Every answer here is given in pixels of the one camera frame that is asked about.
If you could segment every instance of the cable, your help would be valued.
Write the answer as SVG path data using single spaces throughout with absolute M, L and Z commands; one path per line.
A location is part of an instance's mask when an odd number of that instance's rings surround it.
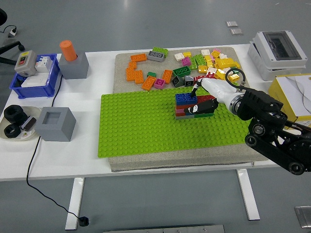
M 6 27 L 4 28 L 4 30 L 3 30 L 2 32 L 0 31 L 0 33 L 4 33 L 5 29 L 7 29 L 8 27 L 11 27 L 11 26 L 15 27 L 15 30 L 16 30 L 16 26 L 15 26 L 15 25 L 8 25 L 8 26 L 6 26 Z
M 55 98 L 56 98 L 56 96 L 58 95 L 58 92 L 59 92 L 59 90 L 60 90 L 60 86 L 61 86 L 61 84 L 62 84 L 63 76 L 64 76 L 64 75 L 62 75 L 61 78 L 60 78 L 59 87 L 58 87 L 58 90 L 57 90 L 57 92 L 56 92 L 56 94 L 55 94 L 55 96 L 54 96 L 54 98 L 53 98 L 51 107 L 54 106 L 54 101 L 55 101 Z M 29 166 L 28 166 L 27 176 L 26 176 L 27 185 L 28 185 L 29 187 L 35 189 L 36 191 L 38 191 L 38 192 L 39 192 L 42 196 L 44 196 L 45 198 L 50 199 L 51 201 L 53 201 L 57 206 L 63 208 L 67 213 L 73 214 L 77 219 L 79 219 L 79 225 L 80 225 L 80 226 L 87 226 L 87 225 L 88 225 L 88 218 L 87 218 L 87 217 L 78 217 L 75 213 L 70 212 L 70 211 L 67 210 L 64 206 L 58 204 L 54 199 L 52 199 L 52 198 L 46 196 L 46 195 L 45 195 L 44 193 L 42 193 L 38 188 L 32 186 L 32 185 L 29 183 L 29 172 L 30 172 L 30 167 L 31 167 L 31 164 L 33 163 L 33 160 L 34 160 L 34 157 L 35 157 L 35 153 L 36 153 L 36 151 L 37 151 L 37 149 L 38 149 L 38 146 L 39 146 L 39 143 L 40 143 L 40 139 L 41 139 L 41 136 L 39 136 L 39 138 L 38 138 L 38 142 L 37 142 L 37 144 L 36 144 L 36 146 L 35 146 L 35 150 L 34 150 L 33 156 L 32 156 L 32 158 L 31 158 L 30 163 L 29 163 Z

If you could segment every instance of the gray felt mat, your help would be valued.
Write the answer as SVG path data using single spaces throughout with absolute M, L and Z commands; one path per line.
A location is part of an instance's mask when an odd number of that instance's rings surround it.
M 239 62 L 236 52 L 231 47 L 217 47 L 221 53 L 226 54 L 228 57 L 233 58 L 234 61 Z M 171 50 L 164 62 L 143 61 L 137 63 L 136 70 L 142 70 L 144 78 L 147 73 L 154 72 L 157 78 L 161 78 L 165 69 L 176 69 L 181 67 L 181 62 L 176 61 L 174 54 L 180 52 L 190 51 L 192 56 L 200 54 L 201 50 Z M 115 61 L 115 77 L 114 77 L 114 93 L 144 91 L 141 89 L 141 84 L 136 85 L 134 82 L 127 82 L 125 69 L 128 66 L 133 54 L 140 53 L 122 53 L 116 56 Z M 198 71 L 192 71 L 191 76 L 203 75 Z M 165 88 L 174 88 L 170 83 L 165 85 Z M 179 150 L 161 153 L 149 153 L 130 156 L 110 157 L 108 158 L 111 171 L 126 171 L 135 169 L 151 169 L 163 167 L 185 167 L 185 166 L 202 166 L 202 165 L 220 165 L 220 164 L 240 164 L 249 163 L 253 161 L 267 160 L 266 157 L 257 153 L 245 144 L 229 145 L 222 147 L 192 149 L 192 150 Z

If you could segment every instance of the black power cable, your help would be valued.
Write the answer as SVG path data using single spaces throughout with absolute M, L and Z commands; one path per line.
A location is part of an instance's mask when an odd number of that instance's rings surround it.
M 61 86 L 61 84 L 62 84 L 62 79 L 63 79 L 63 75 L 62 75 L 61 78 L 60 78 L 59 87 L 58 87 L 58 90 L 57 90 L 57 92 L 56 92 L 56 94 L 55 94 L 55 96 L 54 96 L 54 98 L 53 98 L 51 107 L 54 106 L 54 101 L 55 101 L 55 98 L 56 98 L 56 96 L 57 96 L 57 94 L 58 94 L 58 92 L 59 92 L 60 86 Z M 39 143 L 40 143 L 40 139 L 41 139 L 41 136 L 39 136 L 39 138 L 38 138 L 37 145 L 35 146 L 35 150 L 34 150 L 33 156 L 32 156 L 32 158 L 31 158 L 31 161 L 30 161 L 29 166 L 28 166 L 27 176 L 26 176 L 27 185 L 28 185 L 29 187 L 35 189 L 36 191 L 38 191 L 38 192 L 39 192 L 42 196 L 44 196 L 45 198 L 50 199 L 51 201 L 53 201 L 57 206 L 63 208 L 67 213 L 73 214 L 77 219 L 79 219 L 79 225 L 80 225 L 81 227 L 86 227 L 86 226 L 88 226 L 88 218 L 87 218 L 87 217 L 85 217 L 85 216 L 84 216 L 84 217 L 78 217 L 75 213 L 68 211 L 64 206 L 58 204 L 54 199 L 52 199 L 52 198 L 46 196 L 46 195 L 45 195 L 44 193 L 42 193 L 38 188 L 32 186 L 32 185 L 29 183 L 29 180 L 28 180 L 28 179 L 29 179 L 30 167 L 31 167 L 31 164 L 32 164 L 32 162 L 33 162 L 33 160 L 34 160 L 35 153 L 36 153 L 36 151 L 37 151 L 37 149 L 38 149 L 38 146 L 39 146 Z

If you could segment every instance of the green baseplate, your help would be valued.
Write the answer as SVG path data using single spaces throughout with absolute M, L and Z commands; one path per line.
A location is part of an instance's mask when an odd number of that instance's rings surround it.
M 249 121 L 219 104 L 213 116 L 175 119 L 175 94 L 192 87 L 102 95 L 98 157 L 244 143 Z M 198 89 L 197 95 L 207 95 Z

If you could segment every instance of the table leg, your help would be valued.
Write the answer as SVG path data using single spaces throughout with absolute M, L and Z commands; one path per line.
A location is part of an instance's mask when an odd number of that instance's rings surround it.
M 253 189 L 246 169 L 237 169 L 248 220 L 260 220 Z
M 69 211 L 79 216 L 80 204 L 83 192 L 84 178 L 74 178 L 71 199 L 69 204 Z M 78 219 L 68 213 L 65 230 L 76 230 L 78 225 Z

